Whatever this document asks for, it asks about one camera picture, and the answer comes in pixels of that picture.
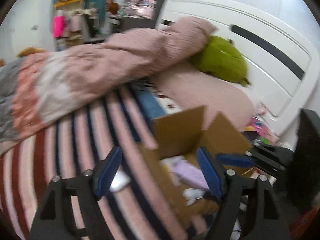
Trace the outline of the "yellow wooden shelf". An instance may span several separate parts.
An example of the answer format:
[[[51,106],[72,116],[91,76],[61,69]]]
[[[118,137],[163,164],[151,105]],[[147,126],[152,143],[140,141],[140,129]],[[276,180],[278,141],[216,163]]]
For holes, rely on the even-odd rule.
[[[65,29],[63,35],[58,38],[67,40],[81,38],[84,3],[85,0],[61,0],[53,5],[53,18],[65,17]]]

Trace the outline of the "magenta gift bag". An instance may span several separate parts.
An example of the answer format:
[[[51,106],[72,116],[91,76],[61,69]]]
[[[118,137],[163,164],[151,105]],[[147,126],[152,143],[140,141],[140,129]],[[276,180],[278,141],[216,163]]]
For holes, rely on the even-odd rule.
[[[53,38],[58,38],[63,35],[65,29],[65,17],[54,16],[53,18]]]

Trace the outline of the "white flat box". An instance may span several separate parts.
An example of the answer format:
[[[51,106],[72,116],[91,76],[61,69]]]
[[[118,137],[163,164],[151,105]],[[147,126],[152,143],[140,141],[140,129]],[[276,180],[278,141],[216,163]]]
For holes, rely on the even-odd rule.
[[[123,190],[131,182],[130,177],[122,170],[118,170],[110,185],[110,192],[115,193]]]

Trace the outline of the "lilac small box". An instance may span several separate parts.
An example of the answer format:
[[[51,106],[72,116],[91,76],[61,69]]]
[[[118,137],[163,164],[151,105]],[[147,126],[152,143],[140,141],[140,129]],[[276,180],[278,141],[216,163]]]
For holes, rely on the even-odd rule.
[[[179,160],[172,165],[172,173],[184,183],[191,187],[203,191],[208,191],[209,187],[202,171],[193,164]]]

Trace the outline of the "brown cardboard box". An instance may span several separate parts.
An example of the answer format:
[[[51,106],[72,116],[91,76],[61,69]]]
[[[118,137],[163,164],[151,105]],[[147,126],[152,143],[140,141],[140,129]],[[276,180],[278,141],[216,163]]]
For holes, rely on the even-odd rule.
[[[222,114],[217,113],[207,130],[202,128],[205,107],[200,106],[175,114],[166,115],[152,121],[156,147],[138,146],[153,179],[159,186],[163,197],[185,228],[191,225],[195,215],[206,215],[217,210],[218,205],[209,200],[187,206],[183,190],[187,185],[175,186],[167,168],[161,167],[165,158],[181,155],[197,165],[196,151],[204,146],[215,156],[218,153],[244,154],[251,149],[247,138],[241,134]]]

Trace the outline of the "pink grey patchwork duvet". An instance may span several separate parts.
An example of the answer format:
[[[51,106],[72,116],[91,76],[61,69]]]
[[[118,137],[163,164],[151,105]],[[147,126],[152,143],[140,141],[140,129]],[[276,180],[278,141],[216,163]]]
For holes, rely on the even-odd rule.
[[[184,17],[165,29],[134,28],[105,42],[31,54],[1,67],[1,152],[132,80],[200,52],[216,26]]]

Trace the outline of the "green plush pillow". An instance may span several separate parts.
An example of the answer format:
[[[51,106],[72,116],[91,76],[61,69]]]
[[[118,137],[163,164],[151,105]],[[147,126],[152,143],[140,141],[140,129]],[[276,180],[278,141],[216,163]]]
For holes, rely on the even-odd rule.
[[[219,36],[211,36],[203,50],[190,58],[193,66],[206,74],[222,80],[250,85],[247,64],[231,42]]]

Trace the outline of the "white bed headboard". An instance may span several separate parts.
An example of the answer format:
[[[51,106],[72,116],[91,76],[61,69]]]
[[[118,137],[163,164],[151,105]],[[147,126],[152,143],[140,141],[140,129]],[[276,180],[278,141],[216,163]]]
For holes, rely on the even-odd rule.
[[[319,78],[319,53],[298,31],[255,7],[233,0],[165,0],[155,27],[203,18],[231,40],[248,65],[250,89],[266,107],[263,120],[281,136],[298,118]]]

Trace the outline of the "striped pink fleece blanket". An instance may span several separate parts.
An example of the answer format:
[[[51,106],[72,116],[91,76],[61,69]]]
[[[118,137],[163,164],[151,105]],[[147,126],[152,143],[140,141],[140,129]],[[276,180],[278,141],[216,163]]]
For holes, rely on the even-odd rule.
[[[155,148],[151,120],[180,110],[150,82],[120,86],[25,139],[1,156],[1,213],[19,239],[27,239],[53,176],[72,178],[104,159],[113,146],[124,151],[129,184],[99,202],[115,239],[192,239],[207,222],[195,215],[182,225],[138,152]]]

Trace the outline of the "pink ribbed pillow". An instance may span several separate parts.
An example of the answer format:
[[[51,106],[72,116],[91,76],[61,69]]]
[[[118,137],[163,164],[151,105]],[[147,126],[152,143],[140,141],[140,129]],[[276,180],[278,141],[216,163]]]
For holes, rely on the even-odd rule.
[[[204,129],[218,113],[223,113],[235,128],[242,130],[259,112],[260,102],[249,88],[204,74],[189,62],[169,67],[150,80],[182,110],[204,105]]]

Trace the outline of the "dark storage shelf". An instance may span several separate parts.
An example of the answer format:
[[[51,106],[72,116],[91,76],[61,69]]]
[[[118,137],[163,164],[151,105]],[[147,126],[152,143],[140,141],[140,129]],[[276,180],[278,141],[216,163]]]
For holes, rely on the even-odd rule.
[[[113,0],[119,5],[116,15],[106,11],[106,26],[111,33],[132,28],[154,28],[165,0]]]

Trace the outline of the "brown plush toy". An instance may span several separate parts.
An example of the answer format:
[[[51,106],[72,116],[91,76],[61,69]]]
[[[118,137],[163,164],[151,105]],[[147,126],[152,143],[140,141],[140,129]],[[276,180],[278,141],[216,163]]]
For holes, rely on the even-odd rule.
[[[106,0],[106,11],[111,15],[116,15],[119,10],[119,5],[113,0]]]

